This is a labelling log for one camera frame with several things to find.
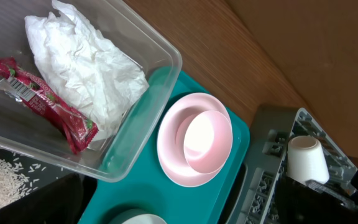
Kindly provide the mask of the grey bowl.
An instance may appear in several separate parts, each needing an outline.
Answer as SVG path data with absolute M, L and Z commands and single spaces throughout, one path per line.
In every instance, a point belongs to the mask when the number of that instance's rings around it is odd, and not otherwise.
M 141 209 L 130 209 L 115 216 L 109 224 L 167 224 L 158 215 Z

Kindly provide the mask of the white cup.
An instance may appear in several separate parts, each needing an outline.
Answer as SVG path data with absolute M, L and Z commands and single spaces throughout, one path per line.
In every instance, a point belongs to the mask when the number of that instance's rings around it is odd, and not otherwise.
M 306 185 L 315 180 L 325 184 L 329 171 L 321 143 L 312 136 L 297 136 L 288 142 L 287 176 Z

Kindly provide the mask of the white napkin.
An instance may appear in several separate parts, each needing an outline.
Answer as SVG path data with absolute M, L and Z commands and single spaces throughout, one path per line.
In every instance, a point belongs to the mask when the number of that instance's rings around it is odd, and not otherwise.
M 35 65 L 64 102 L 97 125 L 94 140 L 109 138 L 148 89 L 145 73 L 75 6 L 52 7 L 59 15 L 24 18 Z

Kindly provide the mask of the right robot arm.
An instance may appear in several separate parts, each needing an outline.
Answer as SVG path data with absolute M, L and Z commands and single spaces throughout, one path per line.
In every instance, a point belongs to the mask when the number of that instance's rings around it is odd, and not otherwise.
M 358 224 L 358 210 L 351 211 L 338 199 L 289 177 L 276 183 L 274 202 L 280 223 Z

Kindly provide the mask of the pink plate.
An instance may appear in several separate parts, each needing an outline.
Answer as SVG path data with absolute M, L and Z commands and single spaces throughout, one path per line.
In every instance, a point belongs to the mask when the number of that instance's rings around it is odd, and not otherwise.
M 184 156 L 183 139 L 191 120 L 198 114 L 215 110 L 230 122 L 225 106 L 207 93 L 191 93 L 181 97 L 167 111 L 157 135 L 157 154 L 166 176 L 183 187 L 198 187 L 213 179 L 223 166 L 215 172 L 201 174 L 192 169 Z

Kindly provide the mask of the red snack wrapper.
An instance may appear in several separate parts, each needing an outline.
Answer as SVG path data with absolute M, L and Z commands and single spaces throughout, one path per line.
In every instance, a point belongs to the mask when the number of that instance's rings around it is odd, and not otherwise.
M 41 78 L 21 68 L 12 57 L 0 59 L 0 90 L 54 125 L 74 154 L 84 151 L 98 133 L 97 125 L 69 106 Z

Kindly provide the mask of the pink bowl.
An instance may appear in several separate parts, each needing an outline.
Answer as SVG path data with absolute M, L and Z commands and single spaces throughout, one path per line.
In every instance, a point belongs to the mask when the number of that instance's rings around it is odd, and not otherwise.
M 204 111 L 196 115 L 186 129 L 183 152 L 188 165 L 201 174 L 220 169 L 232 147 L 231 122 L 220 112 Z

